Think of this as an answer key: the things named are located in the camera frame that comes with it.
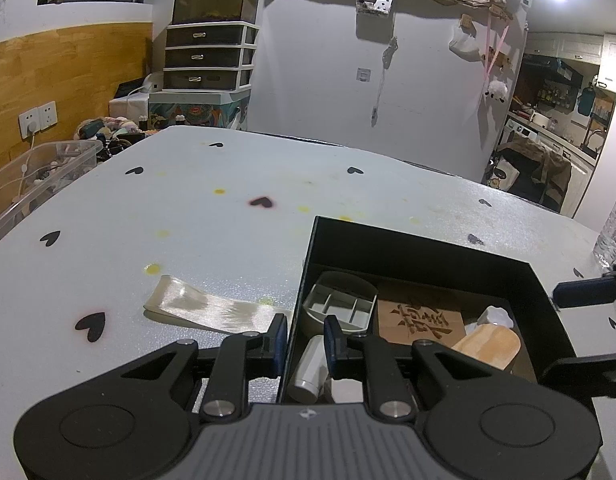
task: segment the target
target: clear plastic bin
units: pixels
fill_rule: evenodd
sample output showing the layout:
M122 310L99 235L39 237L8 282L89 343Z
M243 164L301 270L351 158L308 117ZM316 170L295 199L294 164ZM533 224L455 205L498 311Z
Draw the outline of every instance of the clear plastic bin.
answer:
M1 168L0 240L47 199L93 170L102 148L99 140L47 142Z

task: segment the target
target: power outlet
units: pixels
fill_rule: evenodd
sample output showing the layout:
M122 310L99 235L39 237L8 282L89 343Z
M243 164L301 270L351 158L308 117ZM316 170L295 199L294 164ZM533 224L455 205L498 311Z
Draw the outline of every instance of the power outlet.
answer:
M29 136L41 131L39 108L32 108L19 115L19 130L21 131L22 139L27 139Z
M39 110L39 120L41 121L41 130L49 128L53 124L59 122L57 119L57 104L54 101L44 104L37 108Z

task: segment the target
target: water bottle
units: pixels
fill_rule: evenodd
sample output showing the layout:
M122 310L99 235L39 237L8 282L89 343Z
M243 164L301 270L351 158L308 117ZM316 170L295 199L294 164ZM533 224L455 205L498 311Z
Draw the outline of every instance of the water bottle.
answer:
M604 269L611 267L616 260L616 203L601 229L593 254Z

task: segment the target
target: drawer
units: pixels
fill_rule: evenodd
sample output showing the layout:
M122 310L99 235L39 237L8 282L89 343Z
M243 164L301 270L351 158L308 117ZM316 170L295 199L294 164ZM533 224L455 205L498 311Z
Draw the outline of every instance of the drawer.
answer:
M166 50L167 68L230 67L238 68L243 50L243 64L250 65L254 58L252 48L174 48Z
M255 44L258 29L246 23L170 25L166 46Z
M163 87L229 92L250 84L251 70L164 70Z
M194 27L168 28L166 46L241 44L242 25L214 25L212 27L195 25Z

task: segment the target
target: cable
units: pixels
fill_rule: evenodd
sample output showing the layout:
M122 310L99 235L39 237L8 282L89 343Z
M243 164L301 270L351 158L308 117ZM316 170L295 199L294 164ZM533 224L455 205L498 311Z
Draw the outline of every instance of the cable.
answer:
M65 164L60 164L59 166L53 166L53 165L51 165L51 164L48 164L47 166L41 166L40 168L38 168L38 169L34 170L34 172L35 172L35 173L38 173L39 171L48 170L48 169L50 169L50 170L55 170L55 169L58 169L58 168L63 167L64 165L65 165ZM16 178L16 179L14 179L14 180L11 180L10 182L8 182L8 183L6 183L6 184L3 184L3 185L0 187L0 191L1 191L3 188L5 188L5 187L9 186L10 184L14 184L15 182L18 182L19 180L25 180L26 178L27 178L27 177L24 175L24 176L22 176L22 177L19 177L19 178Z
M34 148L34 134L32 134L32 142L30 143L30 149L28 150L28 158L25 161L25 169L21 170L22 172L22 176L21 176L21 184L19 184L19 192L16 194L16 201L19 202L20 199L19 197L21 196L21 190L24 186L24 179L25 179L25 172L27 171L27 165L30 162L30 157L32 156L32 149Z

